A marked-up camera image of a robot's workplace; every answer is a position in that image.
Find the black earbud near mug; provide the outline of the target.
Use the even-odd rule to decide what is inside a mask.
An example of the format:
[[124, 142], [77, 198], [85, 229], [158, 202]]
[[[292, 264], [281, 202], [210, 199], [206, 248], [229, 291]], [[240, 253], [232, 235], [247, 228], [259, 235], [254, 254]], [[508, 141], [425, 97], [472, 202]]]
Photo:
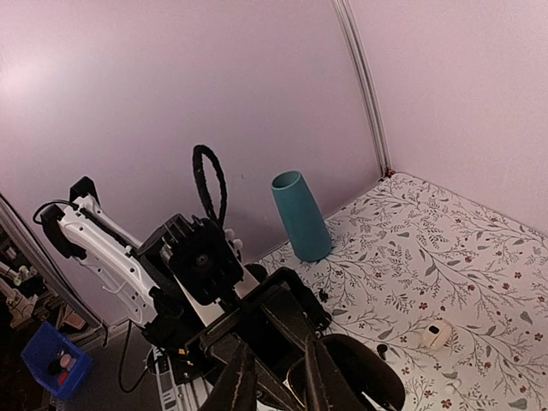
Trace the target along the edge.
[[327, 302], [327, 300], [329, 299], [329, 296], [328, 294], [323, 291], [322, 289], [319, 290], [319, 299], [322, 301], [322, 302]]

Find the floral table mat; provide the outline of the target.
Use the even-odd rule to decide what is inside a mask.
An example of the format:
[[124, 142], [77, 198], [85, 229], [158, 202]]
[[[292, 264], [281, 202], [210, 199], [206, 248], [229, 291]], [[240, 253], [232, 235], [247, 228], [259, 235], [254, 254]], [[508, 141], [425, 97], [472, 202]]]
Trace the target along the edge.
[[[331, 331], [386, 344], [407, 410], [547, 407], [547, 238], [417, 177], [397, 173], [327, 220], [331, 253], [289, 244], [261, 259], [329, 299]], [[432, 322], [452, 325], [439, 350]]]

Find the black earbud centre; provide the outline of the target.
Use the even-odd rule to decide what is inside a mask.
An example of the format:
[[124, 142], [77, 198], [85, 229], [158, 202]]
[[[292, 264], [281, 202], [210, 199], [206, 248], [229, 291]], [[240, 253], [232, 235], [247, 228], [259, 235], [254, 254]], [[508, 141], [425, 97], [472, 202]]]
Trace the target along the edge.
[[382, 360], [386, 360], [386, 353], [388, 351], [388, 346], [386, 344], [379, 344], [377, 347], [376, 347], [376, 350], [378, 352], [378, 356], [382, 359]]

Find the blue parts bin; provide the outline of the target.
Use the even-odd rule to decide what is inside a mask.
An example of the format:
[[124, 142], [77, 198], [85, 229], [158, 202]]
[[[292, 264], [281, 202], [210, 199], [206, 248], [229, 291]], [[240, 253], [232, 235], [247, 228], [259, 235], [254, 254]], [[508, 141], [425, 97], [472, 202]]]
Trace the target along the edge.
[[92, 369], [92, 358], [49, 322], [44, 322], [21, 352], [36, 382], [56, 399], [71, 399]]

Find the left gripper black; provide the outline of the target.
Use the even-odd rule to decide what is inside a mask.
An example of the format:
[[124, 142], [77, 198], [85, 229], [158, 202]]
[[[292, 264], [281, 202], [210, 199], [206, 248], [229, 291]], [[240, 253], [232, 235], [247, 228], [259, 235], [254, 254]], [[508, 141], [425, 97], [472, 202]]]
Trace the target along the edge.
[[276, 377], [284, 380], [291, 366], [304, 355], [304, 339], [325, 331], [332, 317], [320, 300], [288, 267], [268, 276], [242, 301], [185, 343], [189, 360], [215, 383], [223, 369], [209, 348], [234, 334], [257, 355]]

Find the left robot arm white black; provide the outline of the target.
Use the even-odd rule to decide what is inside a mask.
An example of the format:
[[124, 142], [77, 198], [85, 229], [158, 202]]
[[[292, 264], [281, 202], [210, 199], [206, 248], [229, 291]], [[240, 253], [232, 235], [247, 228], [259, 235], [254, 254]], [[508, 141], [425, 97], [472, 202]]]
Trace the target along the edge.
[[197, 145], [192, 167], [205, 215], [175, 215], [144, 241], [108, 216], [89, 177], [71, 187], [67, 200], [42, 205], [34, 222], [125, 306], [149, 343], [183, 364], [187, 379], [215, 382], [234, 341], [247, 343], [282, 377], [301, 358], [306, 336], [321, 334], [331, 316], [295, 271], [242, 263], [224, 227], [228, 193], [222, 190], [213, 205], [205, 162], [225, 180], [213, 150]]

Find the teal cup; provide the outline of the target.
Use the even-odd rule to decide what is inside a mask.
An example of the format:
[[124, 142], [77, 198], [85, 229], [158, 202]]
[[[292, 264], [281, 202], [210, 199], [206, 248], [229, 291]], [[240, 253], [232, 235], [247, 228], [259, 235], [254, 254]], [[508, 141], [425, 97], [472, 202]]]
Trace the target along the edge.
[[271, 192], [295, 256], [315, 262], [331, 251], [331, 235], [315, 198], [300, 171], [276, 176]]

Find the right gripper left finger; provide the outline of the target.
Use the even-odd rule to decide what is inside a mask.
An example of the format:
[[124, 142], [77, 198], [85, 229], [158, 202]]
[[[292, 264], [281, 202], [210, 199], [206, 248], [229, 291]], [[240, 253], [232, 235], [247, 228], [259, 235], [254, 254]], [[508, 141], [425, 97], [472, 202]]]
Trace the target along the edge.
[[255, 355], [245, 342], [240, 342], [200, 410], [254, 411], [257, 383]]

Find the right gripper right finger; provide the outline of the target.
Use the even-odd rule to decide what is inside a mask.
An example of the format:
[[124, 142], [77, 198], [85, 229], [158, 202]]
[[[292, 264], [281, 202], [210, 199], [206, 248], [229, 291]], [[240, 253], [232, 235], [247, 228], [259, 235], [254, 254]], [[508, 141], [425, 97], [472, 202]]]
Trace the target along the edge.
[[305, 341], [306, 410], [363, 410], [326, 346], [307, 336]]

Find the left metal corner post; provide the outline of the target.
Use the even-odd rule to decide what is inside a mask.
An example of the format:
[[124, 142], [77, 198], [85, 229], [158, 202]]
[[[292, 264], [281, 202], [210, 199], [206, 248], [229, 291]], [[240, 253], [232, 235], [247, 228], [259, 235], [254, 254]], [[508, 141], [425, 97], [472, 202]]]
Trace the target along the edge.
[[365, 107], [366, 118], [372, 134], [372, 143], [378, 167], [382, 177], [390, 175], [392, 167], [384, 124], [378, 105], [372, 72], [366, 57], [365, 47], [362, 44], [359, 29], [354, 18], [349, 1], [332, 1], [337, 19], [342, 29], [342, 35], [348, 47], [349, 55], [354, 66], [360, 95]]

